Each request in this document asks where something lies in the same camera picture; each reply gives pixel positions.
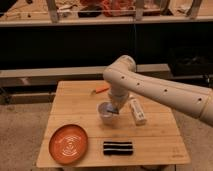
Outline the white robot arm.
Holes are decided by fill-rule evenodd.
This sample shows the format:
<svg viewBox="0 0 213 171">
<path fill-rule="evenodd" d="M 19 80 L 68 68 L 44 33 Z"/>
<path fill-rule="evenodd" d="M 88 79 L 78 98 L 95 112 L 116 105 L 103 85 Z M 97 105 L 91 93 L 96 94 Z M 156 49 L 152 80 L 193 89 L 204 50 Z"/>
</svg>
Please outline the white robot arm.
<svg viewBox="0 0 213 171">
<path fill-rule="evenodd" d="M 103 71 L 110 84 L 112 111 L 118 113 L 134 92 L 180 111 L 213 127 L 213 89 L 178 83 L 136 73 L 131 56 L 122 55 Z"/>
</svg>

